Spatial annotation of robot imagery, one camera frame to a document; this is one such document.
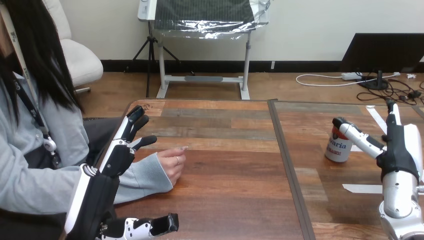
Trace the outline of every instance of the monitor stand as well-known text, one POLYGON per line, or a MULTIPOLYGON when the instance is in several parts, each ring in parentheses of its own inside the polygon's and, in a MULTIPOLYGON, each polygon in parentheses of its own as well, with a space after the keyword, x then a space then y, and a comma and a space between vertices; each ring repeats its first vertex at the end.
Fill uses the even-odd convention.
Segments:
MULTIPOLYGON (((375 79, 375 76, 363 76, 360 81, 375 79)), ((383 79, 383 71, 378 71, 377 80, 358 83, 359 86, 369 90, 386 90, 389 88, 389 82, 383 79)))

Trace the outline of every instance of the white can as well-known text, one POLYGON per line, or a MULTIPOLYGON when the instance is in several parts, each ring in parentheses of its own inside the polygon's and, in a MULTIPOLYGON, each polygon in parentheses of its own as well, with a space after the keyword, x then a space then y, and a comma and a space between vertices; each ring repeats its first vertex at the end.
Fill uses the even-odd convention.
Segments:
POLYGON ((325 156, 337 163, 346 162, 351 154, 353 142, 341 133, 335 126, 332 127, 331 136, 325 150, 325 156))

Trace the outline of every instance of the wood grain surface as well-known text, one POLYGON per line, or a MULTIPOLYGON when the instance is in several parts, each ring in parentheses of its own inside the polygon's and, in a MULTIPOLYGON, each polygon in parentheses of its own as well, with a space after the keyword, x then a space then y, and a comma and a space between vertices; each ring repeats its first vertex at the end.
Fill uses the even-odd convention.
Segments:
POLYGON ((121 204, 119 217, 179 215, 180 229, 160 239, 301 240, 286 171, 266 101, 146 99, 138 136, 157 135, 142 159, 189 146, 174 189, 121 204))
MULTIPOLYGON (((316 239, 388 239, 378 214, 381 194, 355 194, 342 187, 380 185, 381 169, 375 159, 351 152, 347 162, 336 163, 324 155, 334 117, 344 117, 381 140, 383 131, 366 106, 276 102, 275 108, 316 239)), ((387 108, 375 109, 385 120, 387 108)), ((424 120, 411 107, 400 107, 400 115, 402 124, 416 124, 424 133, 424 120)))

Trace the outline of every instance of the white office chair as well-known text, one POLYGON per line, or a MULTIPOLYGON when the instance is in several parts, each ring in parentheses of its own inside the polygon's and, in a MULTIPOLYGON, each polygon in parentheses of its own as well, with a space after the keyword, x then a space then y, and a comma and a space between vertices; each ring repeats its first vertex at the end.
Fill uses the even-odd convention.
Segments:
MULTIPOLYGON (((71 28, 59 0, 44 0, 59 34, 74 87, 99 80, 103 75, 103 65, 99 58, 87 47, 71 40, 71 28)), ((89 87, 77 89, 77 93, 89 92, 89 87)))

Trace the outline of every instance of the robotic hand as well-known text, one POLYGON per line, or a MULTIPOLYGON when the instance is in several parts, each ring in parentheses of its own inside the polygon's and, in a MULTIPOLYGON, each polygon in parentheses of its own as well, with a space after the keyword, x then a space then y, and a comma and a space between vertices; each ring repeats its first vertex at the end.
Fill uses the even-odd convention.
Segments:
POLYGON ((417 126, 403 126, 397 104, 387 101, 387 136, 384 145, 364 134, 341 117, 333 124, 362 151, 375 158, 381 168, 384 200, 379 206, 380 220, 390 240, 424 240, 424 222, 418 201, 423 176, 421 136, 417 126))
POLYGON ((141 106, 126 115, 113 137, 102 161, 94 168, 84 163, 74 187, 66 216, 66 240, 147 240, 178 231, 178 215, 169 213, 157 219, 115 219, 113 204, 121 176, 131 165, 135 151, 154 144, 156 136, 142 137, 133 142, 138 130, 149 121, 141 106))

